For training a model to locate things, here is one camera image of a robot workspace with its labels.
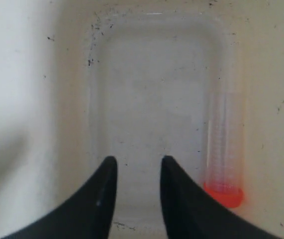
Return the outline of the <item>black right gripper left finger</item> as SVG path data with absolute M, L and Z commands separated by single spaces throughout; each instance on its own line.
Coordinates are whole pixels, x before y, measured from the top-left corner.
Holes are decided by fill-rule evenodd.
M 106 239 L 117 191 L 117 161 L 106 157 L 85 184 L 49 214 L 8 239 Z

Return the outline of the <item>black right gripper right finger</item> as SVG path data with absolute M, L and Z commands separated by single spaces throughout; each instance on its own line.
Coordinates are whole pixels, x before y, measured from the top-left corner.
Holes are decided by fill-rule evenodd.
M 198 186 L 172 156 L 161 162 L 161 209 L 170 239 L 274 239 Z

